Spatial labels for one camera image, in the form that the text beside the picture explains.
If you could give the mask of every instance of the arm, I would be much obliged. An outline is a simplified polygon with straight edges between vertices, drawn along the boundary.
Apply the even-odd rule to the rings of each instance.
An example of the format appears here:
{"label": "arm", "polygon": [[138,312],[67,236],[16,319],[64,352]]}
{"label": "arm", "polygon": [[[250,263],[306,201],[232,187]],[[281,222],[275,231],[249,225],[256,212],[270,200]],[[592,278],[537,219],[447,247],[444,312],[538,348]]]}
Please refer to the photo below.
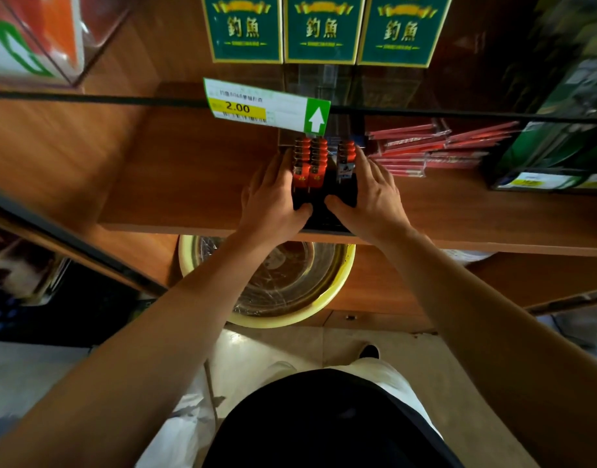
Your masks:
{"label": "arm", "polygon": [[137,320],[72,370],[0,440],[0,467],[133,466],[216,342],[272,249],[296,235],[291,157],[242,194],[238,230]]}
{"label": "arm", "polygon": [[357,207],[326,204],[394,264],[484,399],[542,466],[597,467],[597,361],[437,249],[392,175],[357,155]]}

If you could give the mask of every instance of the finger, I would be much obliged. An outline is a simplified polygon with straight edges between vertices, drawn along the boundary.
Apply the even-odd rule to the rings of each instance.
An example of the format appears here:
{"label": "finger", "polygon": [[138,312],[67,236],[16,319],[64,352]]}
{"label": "finger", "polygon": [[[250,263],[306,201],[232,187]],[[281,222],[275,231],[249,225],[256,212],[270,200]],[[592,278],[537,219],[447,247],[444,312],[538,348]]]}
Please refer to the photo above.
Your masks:
{"label": "finger", "polygon": [[342,202],[336,195],[327,195],[325,205],[341,221],[341,224],[348,228],[347,223],[349,223],[354,209]]}
{"label": "finger", "polygon": [[357,152],[357,156],[355,157],[357,187],[364,188],[371,182],[371,180],[373,180],[372,169],[370,168],[368,158],[364,154],[363,149],[359,148],[359,146],[355,146],[355,151]]}
{"label": "finger", "polygon": [[294,212],[296,220],[301,228],[305,226],[305,223],[307,222],[307,220],[309,220],[309,217],[312,213],[313,206],[310,203],[304,203],[296,212]]}
{"label": "finger", "polygon": [[287,148],[284,154],[284,159],[281,161],[279,167],[279,174],[277,175],[277,183],[284,188],[290,188],[292,184],[292,149]]}
{"label": "finger", "polygon": [[242,210],[244,211],[247,208],[248,204],[248,186],[244,186],[242,188],[242,194],[240,194],[240,202],[242,202]]}
{"label": "finger", "polygon": [[385,179],[385,182],[388,183],[389,185],[391,185],[392,187],[396,188],[396,182],[394,181],[394,176],[391,174],[391,172],[389,172],[385,168],[385,166],[383,166],[382,164],[380,164],[378,162],[375,162],[375,164],[378,166],[379,170],[381,171],[381,175]]}
{"label": "finger", "polygon": [[276,153],[271,159],[271,162],[268,163],[268,167],[266,168],[266,173],[263,176],[262,185],[270,187],[275,183],[277,175],[279,175],[279,166],[281,165],[283,158],[283,155]]}
{"label": "finger", "polygon": [[376,165],[376,163],[370,159],[368,159],[368,163],[370,163],[370,169],[372,170],[372,177],[375,178],[375,181],[379,182],[380,184],[386,184],[385,178],[383,174],[381,174],[381,170]]}
{"label": "finger", "polygon": [[251,195],[255,194],[255,192],[257,192],[257,190],[260,187],[262,187],[263,174],[265,172],[266,172],[266,164],[262,164],[261,166],[258,167],[256,173],[253,174],[253,177],[251,178],[251,182],[248,186],[248,192]]}

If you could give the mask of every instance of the forearm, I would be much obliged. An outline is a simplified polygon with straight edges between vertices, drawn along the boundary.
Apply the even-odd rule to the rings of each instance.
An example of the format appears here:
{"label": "forearm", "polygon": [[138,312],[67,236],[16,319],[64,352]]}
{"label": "forearm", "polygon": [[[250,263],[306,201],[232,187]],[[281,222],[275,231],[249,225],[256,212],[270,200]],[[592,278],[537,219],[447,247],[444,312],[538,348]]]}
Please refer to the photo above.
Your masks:
{"label": "forearm", "polygon": [[537,461],[597,465],[597,362],[425,236],[400,230],[383,251],[479,392]]}
{"label": "forearm", "polygon": [[0,467],[133,465],[269,251],[242,236],[228,238],[39,401],[1,440]]}

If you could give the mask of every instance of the person's right arm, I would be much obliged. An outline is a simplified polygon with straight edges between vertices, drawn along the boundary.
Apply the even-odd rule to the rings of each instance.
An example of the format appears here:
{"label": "person's right arm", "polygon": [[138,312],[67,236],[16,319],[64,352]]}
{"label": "person's right arm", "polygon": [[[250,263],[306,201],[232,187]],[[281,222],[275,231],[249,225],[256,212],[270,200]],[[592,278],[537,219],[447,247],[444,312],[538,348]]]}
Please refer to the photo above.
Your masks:
{"label": "person's right arm", "polygon": [[478,391],[541,466],[597,467],[597,361],[415,230],[392,175],[362,151],[356,169],[357,207],[335,196],[327,207],[394,264]]}

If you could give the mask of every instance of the person's right hand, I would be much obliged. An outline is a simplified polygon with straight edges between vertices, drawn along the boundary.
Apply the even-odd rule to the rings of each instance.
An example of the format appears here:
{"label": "person's right hand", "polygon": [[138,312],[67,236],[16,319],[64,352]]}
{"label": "person's right hand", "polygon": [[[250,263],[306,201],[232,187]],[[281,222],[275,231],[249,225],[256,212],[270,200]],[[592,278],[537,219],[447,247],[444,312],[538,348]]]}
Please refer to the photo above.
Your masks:
{"label": "person's right hand", "polygon": [[327,208],[359,238],[382,248],[396,236],[412,230],[400,202],[394,177],[357,148],[357,206],[350,207],[335,195],[327,195]]}

